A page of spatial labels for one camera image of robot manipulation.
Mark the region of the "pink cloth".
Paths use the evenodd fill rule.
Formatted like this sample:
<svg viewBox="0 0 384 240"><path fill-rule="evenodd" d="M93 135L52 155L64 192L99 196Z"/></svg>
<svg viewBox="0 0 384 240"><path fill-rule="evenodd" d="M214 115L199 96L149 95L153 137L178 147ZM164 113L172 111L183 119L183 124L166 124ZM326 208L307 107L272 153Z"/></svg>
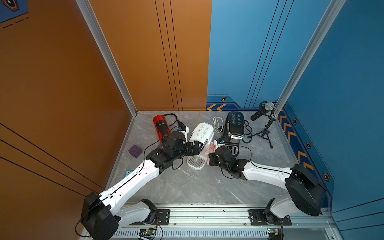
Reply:
<svg viewBox="0 0 384 240"><path fill-rule="evenodd" d="M206 155L206 157L207 157L207 160L210 159L209 155L212 154L212 153L214 153L215 150L216 150L216 148L217 148L217 146L216 146L216 142L215 142L215 141L212 141L212 142L210 143L210 145L209 145L209 147L208 147L206 153L205 153L205 155Z"/></svg>

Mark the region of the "red coffee machine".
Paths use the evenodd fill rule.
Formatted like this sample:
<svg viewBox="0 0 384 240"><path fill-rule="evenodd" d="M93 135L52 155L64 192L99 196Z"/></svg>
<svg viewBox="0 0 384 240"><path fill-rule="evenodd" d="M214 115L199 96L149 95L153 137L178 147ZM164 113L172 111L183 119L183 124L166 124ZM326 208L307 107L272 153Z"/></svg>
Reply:
<svg viewBox="0 0 384 240"><path fill-rule="evenodd" d="M168 123L166 121L165 116L157 115L153 118L153 122L155 125L156 132L158 134L160 143L162 144L171 133Z"/></svg>

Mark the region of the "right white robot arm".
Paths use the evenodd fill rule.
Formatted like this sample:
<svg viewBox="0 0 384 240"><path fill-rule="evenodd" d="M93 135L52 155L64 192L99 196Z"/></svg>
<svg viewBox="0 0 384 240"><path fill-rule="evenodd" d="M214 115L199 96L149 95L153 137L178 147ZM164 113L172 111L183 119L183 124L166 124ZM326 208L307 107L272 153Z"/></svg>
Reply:
<svg viewBox="0 0 384 240"><path fill-rule="evenodd" d="M317 217L326 196L326 188L308 169L301 165L278 168L260 165L251 160L237 159L226 147L209 153L209 165L227 171L233 179L258 181L274 185L286 195L272 198L262 213L268 225L280 225L287 216L302 212Z"/></svg>

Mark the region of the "black coffee machine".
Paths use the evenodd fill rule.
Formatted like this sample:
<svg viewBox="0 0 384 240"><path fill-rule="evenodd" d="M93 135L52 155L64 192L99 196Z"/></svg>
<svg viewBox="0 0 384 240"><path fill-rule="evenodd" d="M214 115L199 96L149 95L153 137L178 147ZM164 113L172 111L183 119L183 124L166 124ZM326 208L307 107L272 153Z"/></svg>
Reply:
<svg viewBox="0 0 384 240"><path fill-rule="evenodd" d="M235 157L239 154L240 141L245 137L245 119L241 112L229 112L225 121L222 139L224 146Z"/></svg>

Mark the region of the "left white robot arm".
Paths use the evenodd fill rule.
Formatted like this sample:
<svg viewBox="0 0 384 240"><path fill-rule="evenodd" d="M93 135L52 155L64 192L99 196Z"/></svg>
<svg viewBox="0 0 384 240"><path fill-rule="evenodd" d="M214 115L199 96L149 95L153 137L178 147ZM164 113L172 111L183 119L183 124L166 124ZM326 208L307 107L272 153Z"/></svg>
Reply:
<svg viewBox="0 0 384 240"><path fill-rule="evenodd" d="M198 156L203 145L204 142L200 141L187 142L185 134L181 132L171 133L165 143L150 151L127 177L100 194L88 194L79 223L94 240L110 239L122 225L151 223L157 211L151 201L144 199L126 209L123 205L144 185L172 167L175 160Z"/></svg>

